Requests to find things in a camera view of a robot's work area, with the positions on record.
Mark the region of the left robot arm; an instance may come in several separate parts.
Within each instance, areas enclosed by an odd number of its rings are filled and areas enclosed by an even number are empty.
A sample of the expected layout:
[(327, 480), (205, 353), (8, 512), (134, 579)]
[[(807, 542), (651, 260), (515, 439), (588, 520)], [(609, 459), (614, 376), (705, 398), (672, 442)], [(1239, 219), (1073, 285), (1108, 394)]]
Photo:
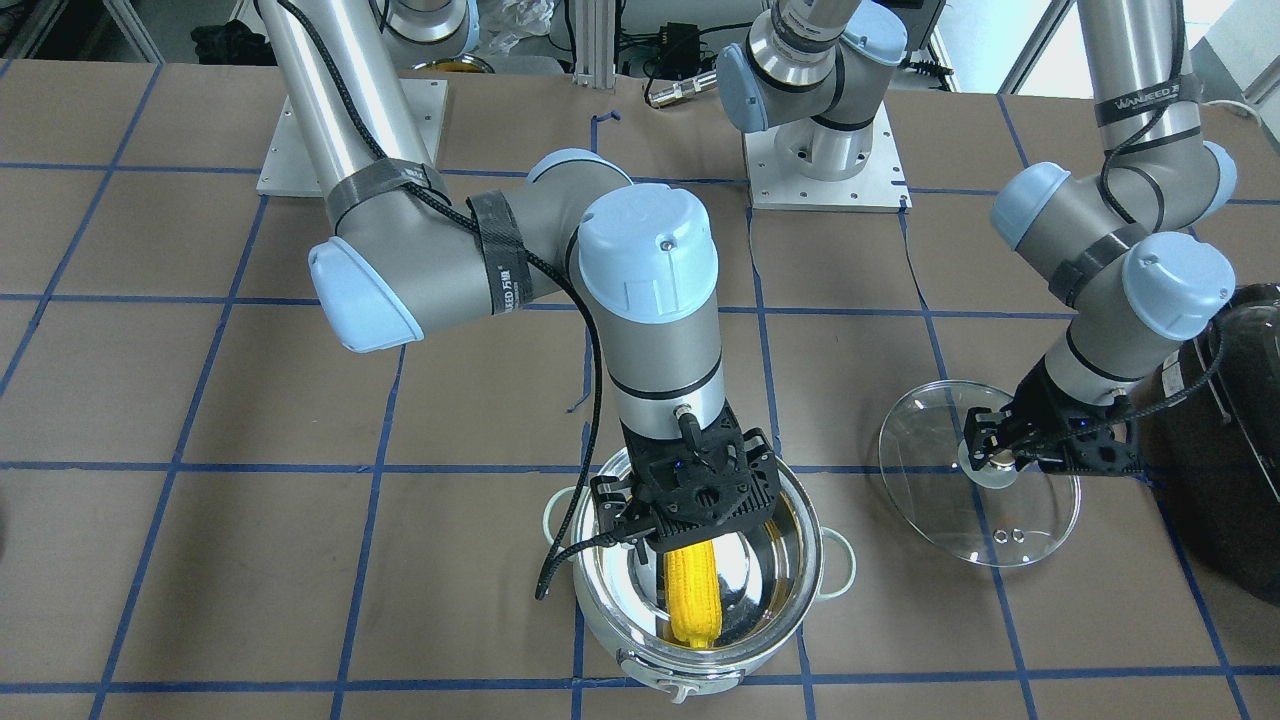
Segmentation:
[[(966, 413), (957, 464), (970, 480), (1137, 471), (1133, 389), (1230, 299), (1235, 274), (1185, 233), (1231, 196), (1236, 165), (1203, 138), (1201, 83), (1179, 1), (1083, 1), (1082, 32), (1103, 163), (1075, 177), (1028, 167), (989, 220), (1074, 319), (1000, 409)], [(777, 1), (719, 51), (726, 115), (776, 131), (803, 176), (844, 181), (863, 167), (873, 120), (908, 31), (873, 1)]]

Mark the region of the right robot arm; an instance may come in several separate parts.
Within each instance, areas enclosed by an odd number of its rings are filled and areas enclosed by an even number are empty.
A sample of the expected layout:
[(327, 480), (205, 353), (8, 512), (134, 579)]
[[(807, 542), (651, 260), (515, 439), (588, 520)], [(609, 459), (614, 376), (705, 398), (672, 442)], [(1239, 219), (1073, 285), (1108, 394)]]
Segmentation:
[(699, 199), (581, 149), (453, 205), (366, 1), (257, 3), (333, 227), (307, 265), (339, 341), (411, 343), (564, 291), (614, 391), (634, 491), (607, 543), (659, 552), (765, 523), (780, 496), (724, 392), (719, 259)]

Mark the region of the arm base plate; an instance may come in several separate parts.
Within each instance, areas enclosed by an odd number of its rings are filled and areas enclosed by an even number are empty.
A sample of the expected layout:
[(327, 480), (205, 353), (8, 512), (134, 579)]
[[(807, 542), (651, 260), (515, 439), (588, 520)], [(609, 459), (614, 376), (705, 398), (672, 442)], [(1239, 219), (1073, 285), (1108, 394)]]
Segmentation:
[(884, 105), (870, 126), (852, 132), (805, 119), (745, 135), (742, 143), (756, 209), (897, 213), (911, 208)]
[[(412, 126), (428, 152), (428, 164), (438, 164), (445, 105), (449, 95), (445, 79), (402, 79), (401, 87), (412, 114)], [(370, 159), (365, 143), (352, 133), (326, 145), (328, 154), (319, 156), (320, 138), (307, 132), (291, 97), (285, 97), (276, 127), (268, 146), (256, 190), (265, 196), (320, 199), (338, 181), (356, 172), (357, 164)]]

